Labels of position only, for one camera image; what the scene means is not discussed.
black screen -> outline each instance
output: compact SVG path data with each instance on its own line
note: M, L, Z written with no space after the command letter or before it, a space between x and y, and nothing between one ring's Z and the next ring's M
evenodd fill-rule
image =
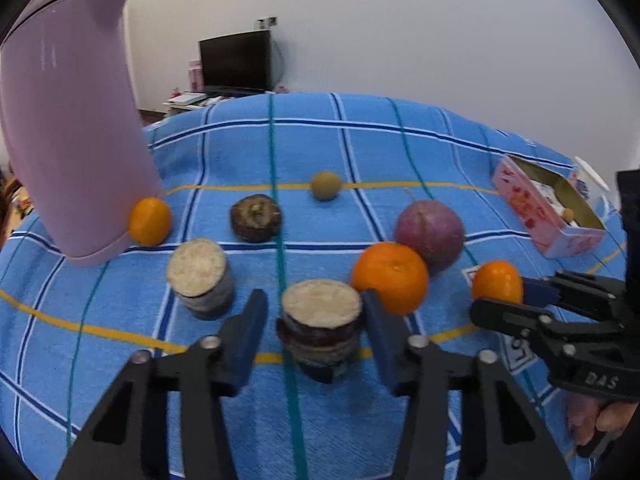
M200 42L205 86L271 90L271 35L268 30Z

checkered fabric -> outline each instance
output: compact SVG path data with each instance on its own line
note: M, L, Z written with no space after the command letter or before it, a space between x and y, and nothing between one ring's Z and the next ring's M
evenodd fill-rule
M411 200L404 188L425 197L409 158L434 197L462 218L468 248L451 268L433 277L424 304L407 318L411 330L433 335L448 351L499 351L545 417L575 478L588 478L590 462L571 454L565 395L546 382L543 363L526 344L475 330L468 318L468 280L476 262L509 260L530 277L561 268L623 277L625 234L617 213L607 220L610 235L593 254L549 260L491 184L504 153L565 176L571 160L440 108L358 95L231 100L156 123L144 133L174 214L174 228L163 245L132 247L106 267L78 269L60 255L33 214L0 253L0 424L41 480L55 478L67 449L67 429L72 439L79 433L133 351L180 351L217 332L220 321L196 320L164 280L172 251L197 237L212 238L226 251L238 292L232 314L253 288L265 290L270 301L249 385L223 402L240 478L386 478L405 401L380 384L367 337L362 337L361 359L337 383L325 385L283 360L274 323L279 283L348 281L367 246L393 238L395 220ZM329 203L313 200L306 187L321 170L335 171L348 183ZM228 221L228 210L238 199L271 192L272 176L284 212L280 266L274 242L239 242ZM452 479L460 452L460 398L455 394L449 415L446 478ZM183 469L175 397L168 420L170 465L177 480Z

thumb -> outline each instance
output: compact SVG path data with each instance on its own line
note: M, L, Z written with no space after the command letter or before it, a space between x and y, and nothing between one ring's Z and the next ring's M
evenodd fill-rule
M609 431L625 430L626 426L631 421L631 417L636 412L637 403L626 404L617 402L605 408L596 422L596 428L598 431L609 433Z

pink bottle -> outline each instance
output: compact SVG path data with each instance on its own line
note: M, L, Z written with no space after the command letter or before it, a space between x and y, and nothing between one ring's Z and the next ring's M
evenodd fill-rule
M163 193L129 80L125 1L40 1L0 48L11 164L55 243L80 266L128 247L129 213Z

orange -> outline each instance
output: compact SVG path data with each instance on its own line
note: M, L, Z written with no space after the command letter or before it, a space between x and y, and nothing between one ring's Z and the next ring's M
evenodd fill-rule
M143 198L129 216L129 235L143 247L161 244L171 230L171 210L164 200Z
M509 262L496 260L478 269L474 276L471 293L475 300L484 297L522 303L524 286L518 269Z
M413 249L380 242L360 255L351 273L351 285L359 292L374 288L389 313L406 316L427 295L429 273Z

